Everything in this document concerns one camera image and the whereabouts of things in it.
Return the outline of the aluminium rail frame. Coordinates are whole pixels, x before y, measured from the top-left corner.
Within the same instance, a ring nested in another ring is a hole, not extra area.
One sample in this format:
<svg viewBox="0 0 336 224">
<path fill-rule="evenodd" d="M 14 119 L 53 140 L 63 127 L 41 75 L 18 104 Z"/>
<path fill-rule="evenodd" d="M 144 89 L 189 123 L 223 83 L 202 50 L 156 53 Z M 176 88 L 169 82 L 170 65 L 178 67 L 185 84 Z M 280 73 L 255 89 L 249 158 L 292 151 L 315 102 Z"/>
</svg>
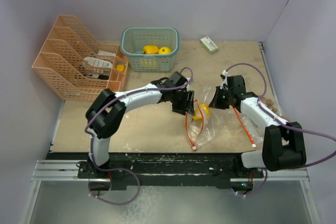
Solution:
<svg viewBox="0 0 336 224">
<path fill-rule="evenodd" d="M 28 199 L 19 223 L 30 223 L 41 182 L 67 182 L 78 180 L 77 161 L 38 160 L 28 191 Z"/>
</svg>

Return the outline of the yellow fake lemon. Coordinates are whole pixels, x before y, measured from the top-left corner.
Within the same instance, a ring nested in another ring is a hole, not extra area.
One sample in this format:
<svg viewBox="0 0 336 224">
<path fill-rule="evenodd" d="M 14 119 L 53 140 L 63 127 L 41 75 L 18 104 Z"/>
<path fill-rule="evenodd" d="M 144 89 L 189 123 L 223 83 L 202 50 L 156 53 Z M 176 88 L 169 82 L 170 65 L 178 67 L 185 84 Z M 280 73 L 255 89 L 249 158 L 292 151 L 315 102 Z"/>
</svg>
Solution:
<svg viewBox="0 0 336 224">
<path fill-rule="evenodd" d="M 170 54 L 172 53 L 172 49 L 169 47 L 161 47 L 158 51 L 158 54 L 164 55 L 164 54 Z"/>
</svg>

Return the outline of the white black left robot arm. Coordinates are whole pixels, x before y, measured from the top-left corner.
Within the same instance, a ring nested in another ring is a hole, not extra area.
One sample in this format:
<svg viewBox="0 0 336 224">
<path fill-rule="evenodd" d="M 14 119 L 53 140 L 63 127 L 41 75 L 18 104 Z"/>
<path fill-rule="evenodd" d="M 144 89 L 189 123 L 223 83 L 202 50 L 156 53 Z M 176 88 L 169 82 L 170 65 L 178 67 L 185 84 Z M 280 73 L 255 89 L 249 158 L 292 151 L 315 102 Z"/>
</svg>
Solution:
<svg viewBox="0 0 336 224">
<path fill-rule="evenodd" d="M 170 77 L 151 81 L 149 84 L 123 92 L 104 89 L 86 112 L 85 132 L 91 135 L 89 159 L 90 173 L 96 178 L 108 172 L 109 146 L 125 114 L 150 104 L 170 102 L 172 111 L 181 115 L 194 115 L 194 91 L 189 89 L 193 76 L 181 72 Z"/>
</svg>

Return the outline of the light blue plastic basket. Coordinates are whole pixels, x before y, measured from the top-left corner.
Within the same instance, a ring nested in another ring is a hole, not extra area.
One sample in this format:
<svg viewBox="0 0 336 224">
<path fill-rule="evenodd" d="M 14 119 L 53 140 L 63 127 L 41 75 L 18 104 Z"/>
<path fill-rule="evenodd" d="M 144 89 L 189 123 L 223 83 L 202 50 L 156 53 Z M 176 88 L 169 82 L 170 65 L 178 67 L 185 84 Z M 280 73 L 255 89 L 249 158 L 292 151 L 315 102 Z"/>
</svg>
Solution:
<svg viewBox="0 0 336 224">
<path fill-rule="evenodd" d="M 180 49 L 179 32 L 171 27 L 130 27 L 122 33 L 120 49 L 134 71 L 167 72 Z"/>
</svg>

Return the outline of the orange mesh file organizer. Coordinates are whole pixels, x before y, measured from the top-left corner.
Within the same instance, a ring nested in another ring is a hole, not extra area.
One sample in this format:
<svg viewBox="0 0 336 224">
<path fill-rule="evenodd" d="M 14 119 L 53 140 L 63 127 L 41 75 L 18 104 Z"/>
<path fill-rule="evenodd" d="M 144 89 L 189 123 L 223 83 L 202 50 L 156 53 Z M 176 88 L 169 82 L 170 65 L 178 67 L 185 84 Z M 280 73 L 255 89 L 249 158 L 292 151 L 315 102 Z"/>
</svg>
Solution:
<svg viewBox="0 0 336 224">
<path fill-rule="evenodd" d="M 116 54 L 108 80 L 83 75 L 84 69 L 103 70 L 84 66 L 84 57 L 100 58 L 99 50 Z M 124 64 L 125 71 L 119 72 L 117 64 Z M 76 16 L 59 15 L 32 68 L 61 99 L 93 101 L 106 88 L 123 90 L 128 60 L 119 45 L 96 40 Z"/>
</svg>

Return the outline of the yellow fake bell pepper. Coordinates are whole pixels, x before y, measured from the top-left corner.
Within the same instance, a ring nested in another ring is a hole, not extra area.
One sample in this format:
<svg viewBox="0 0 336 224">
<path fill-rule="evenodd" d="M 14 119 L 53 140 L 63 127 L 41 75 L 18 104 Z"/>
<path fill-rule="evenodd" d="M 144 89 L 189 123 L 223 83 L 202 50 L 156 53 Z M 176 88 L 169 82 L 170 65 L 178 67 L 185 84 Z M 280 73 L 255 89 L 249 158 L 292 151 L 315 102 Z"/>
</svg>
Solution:
<svg viewBox="0 0 336 224">
<path fill-rule="evenodd" d="M 156 45 L 146 45 L 146 46 L 143 47 L 142 53 L 152 55 L 152 54 L 158 54 L 158 51 L 159 51 L 158 46 L 156 46 Z"/>
</svg>

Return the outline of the small white green box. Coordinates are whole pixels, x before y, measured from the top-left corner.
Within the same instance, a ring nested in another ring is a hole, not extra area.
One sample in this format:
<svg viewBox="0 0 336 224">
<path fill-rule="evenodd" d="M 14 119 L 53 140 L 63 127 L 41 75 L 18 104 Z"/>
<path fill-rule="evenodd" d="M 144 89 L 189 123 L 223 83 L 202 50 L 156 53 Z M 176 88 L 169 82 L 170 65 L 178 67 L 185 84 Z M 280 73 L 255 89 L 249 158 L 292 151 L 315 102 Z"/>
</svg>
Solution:
<svg viewBox="0 0 336 224">
<path fill-rule="evenodd" d="M 218 46 L 208 36 L 201 38 L 200 43 L 209 54 L 213 54 L 218 50 Z"/>
</svg>

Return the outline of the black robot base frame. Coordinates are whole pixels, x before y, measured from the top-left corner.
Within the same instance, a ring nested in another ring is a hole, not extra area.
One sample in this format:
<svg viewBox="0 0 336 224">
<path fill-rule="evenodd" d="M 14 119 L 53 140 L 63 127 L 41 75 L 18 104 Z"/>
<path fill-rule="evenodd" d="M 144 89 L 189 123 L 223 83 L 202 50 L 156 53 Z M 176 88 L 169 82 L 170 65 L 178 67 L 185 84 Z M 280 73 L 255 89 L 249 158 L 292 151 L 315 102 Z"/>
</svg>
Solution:
<svg viewBox="0 0 336 224">
<path fill-rule="evenodd" d="M 87 153 L 49 153 L 47 160 L 74 161 L 78 178 L 127 186 L 210 186 L 251 190 L 262 179 L 259 168 L 245 168 L 239 153 L 110 153 L 97 170 Z"/>
</svg>

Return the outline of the small yellow item in organizer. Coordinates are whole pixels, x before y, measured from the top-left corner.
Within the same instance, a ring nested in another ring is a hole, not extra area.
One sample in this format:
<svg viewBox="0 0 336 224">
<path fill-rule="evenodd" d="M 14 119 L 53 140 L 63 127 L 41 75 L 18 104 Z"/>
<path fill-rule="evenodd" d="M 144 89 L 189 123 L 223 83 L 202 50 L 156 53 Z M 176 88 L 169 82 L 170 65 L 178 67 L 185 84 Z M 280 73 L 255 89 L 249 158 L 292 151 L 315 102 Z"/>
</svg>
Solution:
<svg viewBox="0 0 336 224">
<path fill-rule="evenodd" d="M 125 71 L 125 65 L 124 64 L 117 64 L 115 67 L 119 72 Z"/>
</svg>

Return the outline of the yellow fake pear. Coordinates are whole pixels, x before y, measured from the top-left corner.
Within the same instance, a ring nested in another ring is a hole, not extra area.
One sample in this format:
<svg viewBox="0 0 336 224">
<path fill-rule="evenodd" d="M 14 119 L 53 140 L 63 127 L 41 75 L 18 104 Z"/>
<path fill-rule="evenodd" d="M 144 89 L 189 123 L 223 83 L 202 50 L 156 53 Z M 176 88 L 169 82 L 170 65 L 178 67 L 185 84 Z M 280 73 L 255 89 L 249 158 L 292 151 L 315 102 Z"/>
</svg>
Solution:
<svg viewBox="0 0 336 224">
<path fill-rule="evenodd" d="M 209 107 L 205 104 L 198 104 L 195 109 L 193 120 L 207 120 L 211 115 Z"/>
</svg>

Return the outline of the clear zip bag red seal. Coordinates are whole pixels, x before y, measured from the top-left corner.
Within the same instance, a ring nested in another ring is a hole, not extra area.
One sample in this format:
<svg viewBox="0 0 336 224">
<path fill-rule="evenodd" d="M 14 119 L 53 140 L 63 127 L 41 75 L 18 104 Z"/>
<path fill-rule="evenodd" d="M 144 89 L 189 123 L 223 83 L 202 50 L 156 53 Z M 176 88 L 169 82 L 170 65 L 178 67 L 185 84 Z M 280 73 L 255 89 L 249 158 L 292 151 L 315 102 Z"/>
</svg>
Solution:
<svg viewBox="0 0 336 224">
<path fill-rule="evenodd" d="M 196 94 L 194 99 L 194 110 L 198 104 L 209 103 L 214 97 L 215 89 L 210 86 L 205 86 L 200 93 Z M 193 120 L 193 115 L 185 115 L 185 133 L 188 142 L 190 143 L 193 152 L 199 151 L 202 147 L 214 140 L 219 134 L 221 121 L 223 117 L 220 111 L 209 108 L 211 115 L 207 120 Z"/>
</svg>

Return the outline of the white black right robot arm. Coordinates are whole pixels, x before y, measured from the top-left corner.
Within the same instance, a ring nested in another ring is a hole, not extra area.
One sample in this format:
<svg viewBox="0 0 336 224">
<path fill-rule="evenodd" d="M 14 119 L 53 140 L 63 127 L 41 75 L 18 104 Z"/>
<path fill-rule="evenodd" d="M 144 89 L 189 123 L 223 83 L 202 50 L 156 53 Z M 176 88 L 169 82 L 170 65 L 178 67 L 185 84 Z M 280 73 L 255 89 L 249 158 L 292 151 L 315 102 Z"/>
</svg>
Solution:
<svg viewBox="0 0 336 224">
<path fill-rule="evenodd" d="M 246 177 L 252 168 L 269 171 L 298 168 L 306 164 L 307 156 L 301 125 L 277 116 L 258 100 L 258 95 L 247 92 L 243 76 L 224 76 L 210 108 L 226 110 L 235 108 L 247 116 L 263 131 L 263 147 L 259 151 L 244 152 L 234 164 L 234 173 Z"/>
</svg>

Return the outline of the brown fake mushrooms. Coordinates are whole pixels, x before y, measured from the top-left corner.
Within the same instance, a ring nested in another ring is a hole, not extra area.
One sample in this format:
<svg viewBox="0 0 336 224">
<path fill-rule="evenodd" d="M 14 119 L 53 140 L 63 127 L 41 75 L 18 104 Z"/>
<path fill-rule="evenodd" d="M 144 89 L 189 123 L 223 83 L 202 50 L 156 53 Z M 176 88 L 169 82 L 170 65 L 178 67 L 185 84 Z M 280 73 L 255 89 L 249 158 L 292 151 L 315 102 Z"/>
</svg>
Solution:
<svg viewBox="0 0 336 224">
<path fill-rule="evenodd" d="M 278 110 L 275 107 L 275 103 L 272 99 L 266 99 L 265 97 L 262 97 L 260 99 L 261 103 L 263 103 L 268 109 L 270 109 L 273 113 L 277 113 Z"/>
</svg>

